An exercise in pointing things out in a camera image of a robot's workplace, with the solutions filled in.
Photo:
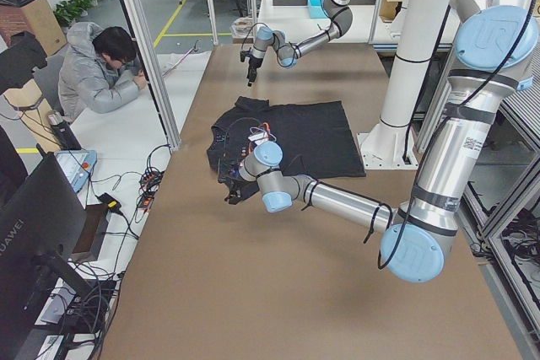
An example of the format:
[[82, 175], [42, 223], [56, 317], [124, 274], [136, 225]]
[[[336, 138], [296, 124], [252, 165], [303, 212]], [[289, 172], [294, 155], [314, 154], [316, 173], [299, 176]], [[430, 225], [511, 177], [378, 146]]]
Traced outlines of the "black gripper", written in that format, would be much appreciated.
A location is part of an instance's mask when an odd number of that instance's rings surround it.
[[257, 69], [262, 65], [262, 59], [254, 56], [251, 50], [240, 51], [240, 61], [248, 60], [247, 86], [250, 87], [257, 79]]
[[219, 163], [218, 183], [227, 186], [229, 192], [224, 200], [230, 205], [236, 205], [253, 196], [253, 184], [240, 176], [238, 160], [225, 160]]

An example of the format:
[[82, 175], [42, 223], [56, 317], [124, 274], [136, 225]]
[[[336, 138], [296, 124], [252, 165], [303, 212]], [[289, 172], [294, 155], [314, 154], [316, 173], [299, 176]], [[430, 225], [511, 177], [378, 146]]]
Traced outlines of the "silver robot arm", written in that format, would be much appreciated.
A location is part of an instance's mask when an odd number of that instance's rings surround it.
[[[302, 201], [381, 233], [378, 267], [407, 282], [439, 276], [451, 253], [455, 220], [501, 102], [532, 86], [532, 53], [539, 28], [537, 0], [406, 0], [397, 50], [380, 118], [359, 136], [369, 169], [415, 168], [409, 198], [391, 208], [309, 175], [286, 175], [283, 151], [271, 132], [234, 163], [219, 164], [219, 179], [240, 200], [259, 191], [269, 212]], [[350, 0], [321, 0], [329, 24], [294, 43], [283, 32], [259, 29], [240, 57], [253, 83], [267, 51], [292, 67], [352, 27]]]
[[257, 31], [250, 49], [240, 51], [240, 60], [248, 62], [246, 81], [252, 86], [257, 79], [257, 71], [262, 66], [267, 50], [275, 52], [278, 65], [292, 68], [297, 61], [320, 46], [343, 37], [353, 23], [350, 0], [318, 0], [327, 26], [300, 42], [287, 40], [282, 30], [274, 30], [266, 24], [257, 23]]

